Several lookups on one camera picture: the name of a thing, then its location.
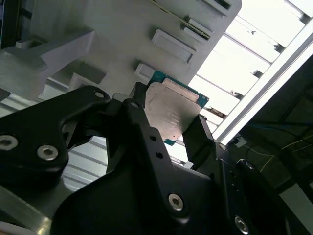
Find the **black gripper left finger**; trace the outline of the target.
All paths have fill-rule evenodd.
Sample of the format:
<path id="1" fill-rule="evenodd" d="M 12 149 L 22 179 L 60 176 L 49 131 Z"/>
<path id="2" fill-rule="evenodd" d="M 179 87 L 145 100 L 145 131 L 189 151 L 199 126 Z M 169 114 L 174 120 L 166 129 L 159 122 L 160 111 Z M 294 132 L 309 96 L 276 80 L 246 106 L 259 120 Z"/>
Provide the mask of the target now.
<path id="1" fill-rule="evenodd" d="M 132 168 L 136 180 L 148 183 L 168 222 L 187 223 L 189 206 L 175 168 L 144 112 L 146 89 L 138 82 L 130 98 L 117 101 L 85 86 L 2 117 L 1 183 L 35 190 L 53 187 L 68 164 L 69 150 L 99 135 L 107 140 L 109 173 Z"/>

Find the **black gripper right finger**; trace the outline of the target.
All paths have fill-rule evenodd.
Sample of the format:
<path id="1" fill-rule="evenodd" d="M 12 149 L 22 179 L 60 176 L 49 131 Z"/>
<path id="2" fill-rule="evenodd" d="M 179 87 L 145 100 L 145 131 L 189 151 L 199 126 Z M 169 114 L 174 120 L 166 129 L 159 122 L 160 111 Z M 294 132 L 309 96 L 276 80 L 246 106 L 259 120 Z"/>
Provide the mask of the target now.
<path id="1" fill-rule="evenodd" d="M 215 205 L 232 235 L 300 235 L 298 220 L 274 188 L 247 160 L 231 159 L 228 148 L 213 140 L 202 115 L 183 133 L 193 170 L 214 183 Z"/>

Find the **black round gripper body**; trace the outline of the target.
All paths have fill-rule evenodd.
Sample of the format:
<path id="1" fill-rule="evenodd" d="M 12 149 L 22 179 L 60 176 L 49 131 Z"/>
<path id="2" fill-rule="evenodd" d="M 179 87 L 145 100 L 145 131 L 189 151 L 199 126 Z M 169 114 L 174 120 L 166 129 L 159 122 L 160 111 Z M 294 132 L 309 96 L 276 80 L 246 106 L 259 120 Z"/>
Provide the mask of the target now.
<path id="1" fill-rule="evenodd" d="M 216 188 L 205 175 L 177 168 L 190 217 L 169 225 L 145 180 L 132 168 L 109 173 L 69 196 L 52 219 L 53 235 L 225 235 Z"/>

